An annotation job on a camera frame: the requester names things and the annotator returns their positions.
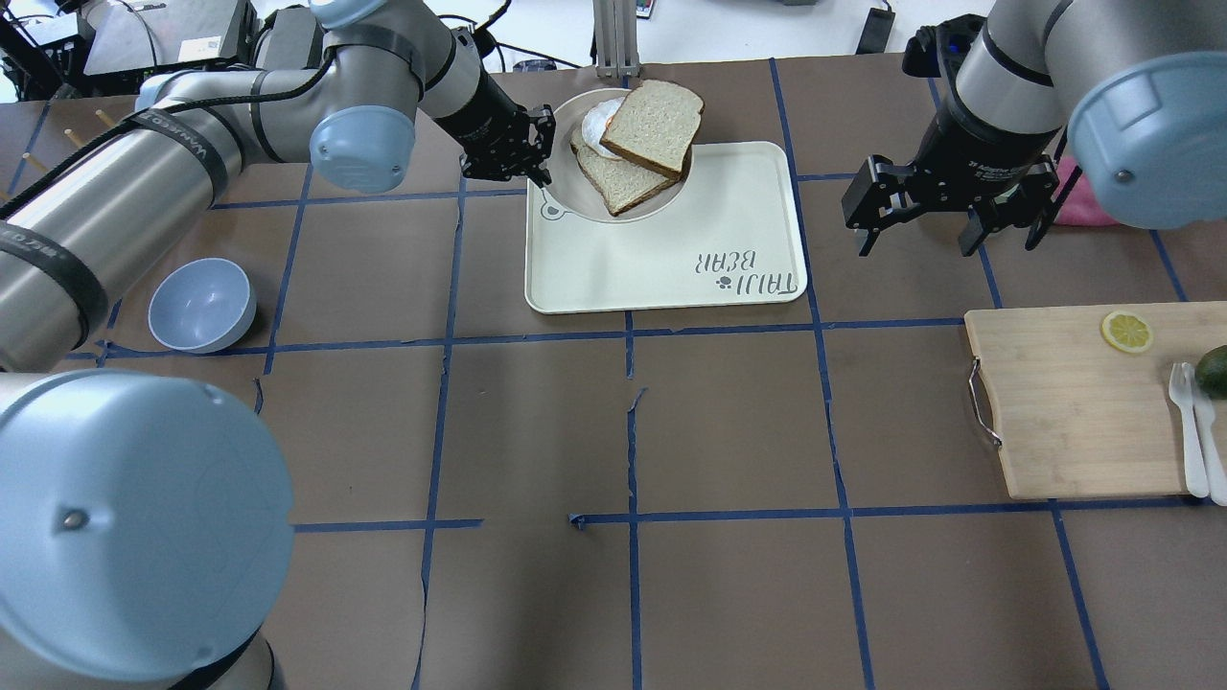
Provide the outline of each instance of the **cutting board handle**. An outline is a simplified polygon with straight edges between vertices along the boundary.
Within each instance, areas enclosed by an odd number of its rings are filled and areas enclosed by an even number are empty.
[[[980,399],[975,395],[975,378],[980,374],[980,359],[972,357],[972,373],[967,377],[967,392],[972,395],[972,410],[975,413],[975,421],[979,422],[980,428],[984,430],[993,438],[993,444],[998,448],[1001,447],[1001,437],[998,432],[993,431],[993,427],[984,421],[984,415],[980,414]]]

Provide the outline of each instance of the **white fork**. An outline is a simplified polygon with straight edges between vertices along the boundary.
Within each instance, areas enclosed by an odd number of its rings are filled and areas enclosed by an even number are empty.
[[[1198,440],[1198,425],[1193,417],[1193,387],[1184,376],[1184,362],[1172,366],[1172,377],[1167,383],[1167,397],[1180,409],[1180,422],[1184,436],[1184,485],[1189,494],[1198,498],[1210,495],[1206,479],[1206,464],[1201,459],[1201,443]]]
[[[1215,404],[1194,381],[1193,365],[1185,362],[1184,377],[1193,390],[1193,416],[1198,420],[1198,437],[1201,440],[1201,459],[1206,463],[1206,475],[1210,479],[1210,498],[1220,506],[1227,506],[1227,473],[1218,457],[1218,444],[1215,443]]]

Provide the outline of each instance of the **pink cloth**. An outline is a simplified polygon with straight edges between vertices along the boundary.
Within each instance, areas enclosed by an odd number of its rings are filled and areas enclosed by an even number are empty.
[[[1056,176],[1060,177],[1063,187],[1076,165],[1077,161],[1069,151],[1061,156],[1061,162],[1056,163]],[[1087,180],[1086,176],[1082,176],[1074,183],[1074,192],[1065,199],[1065,205],[1056,214],[1056,225],[1098,227],[1119,223],[1099,207],[1099,203],[1094,199],[1094,192],[1091,189],[1091,182]]]

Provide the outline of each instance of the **black power adapter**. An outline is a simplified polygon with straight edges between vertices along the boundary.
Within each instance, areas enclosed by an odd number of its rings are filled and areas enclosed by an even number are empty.
[[[891,39],[891,27],[894,26],[894,12],[871,7],[865,17],[865,29],[860,32],[856,54],[885,53],[886,42]]]

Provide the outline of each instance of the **lemon half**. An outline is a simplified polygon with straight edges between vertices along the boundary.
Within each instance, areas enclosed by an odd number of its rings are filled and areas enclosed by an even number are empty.
[[[1146,323],[1146,319],[1121,309],[1103,317],[1099,333],[1108,345],[1131,355],[1140,355],[1155,344],[1155,329]]]

